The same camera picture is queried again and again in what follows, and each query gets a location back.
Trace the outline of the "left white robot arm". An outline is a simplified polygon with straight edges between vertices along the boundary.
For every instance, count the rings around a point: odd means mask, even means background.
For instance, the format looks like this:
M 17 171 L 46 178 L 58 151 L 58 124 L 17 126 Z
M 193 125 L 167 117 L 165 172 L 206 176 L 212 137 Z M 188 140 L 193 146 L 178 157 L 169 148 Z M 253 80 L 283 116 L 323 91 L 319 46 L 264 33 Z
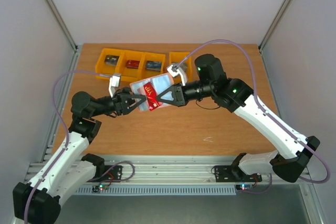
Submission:
M 72 123 L 62 144 L 34 177 L 14 187 L 14 216 L 24 223 L 55 223 L 62 206 L 79 187 L 105 177 L 104 159 L 94 154 L 85 155 L 72 168 L 98 134 L 101 122 L 94 117 L 127 115 L 145 101 L 144 95 L 134 94 L 130 88 L 98 99 L 77 92 L 71 99 Z

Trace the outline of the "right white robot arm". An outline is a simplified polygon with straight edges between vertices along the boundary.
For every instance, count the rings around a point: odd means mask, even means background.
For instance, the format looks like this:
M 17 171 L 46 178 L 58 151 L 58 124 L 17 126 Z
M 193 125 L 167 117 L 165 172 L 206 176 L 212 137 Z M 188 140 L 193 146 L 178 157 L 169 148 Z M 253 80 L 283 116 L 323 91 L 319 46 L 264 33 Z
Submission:
M 257 173 L 275 173 L 286 182 L 296 182 L 320 141 L 292 129 L 273 113 L 243 80 L 227 77 L 221 61 L 211 54 L 195 59 L 199 80 L 176 83 L 159 93 L 159 102 L 181 107 L 210 97 L 221 108 L 236 114 L 259 131 L 275 151 L 239 154 L 229 172 L 237 182 Z

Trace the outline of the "red credit card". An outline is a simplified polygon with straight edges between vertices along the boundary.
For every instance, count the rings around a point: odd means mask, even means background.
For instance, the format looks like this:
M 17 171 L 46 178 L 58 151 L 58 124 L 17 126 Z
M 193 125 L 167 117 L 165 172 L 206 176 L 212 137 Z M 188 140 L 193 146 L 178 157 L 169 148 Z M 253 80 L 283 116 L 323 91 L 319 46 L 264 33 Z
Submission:
M 154 86 L 151 82 L 146 83 L 144 86 L 145 96 L 147 98 L 147 103 L 149 107 L 149 111 L 153 111 L 158 107 L 161 107 L 163 104 L 156 100 L 157 93 L 154 89 Z

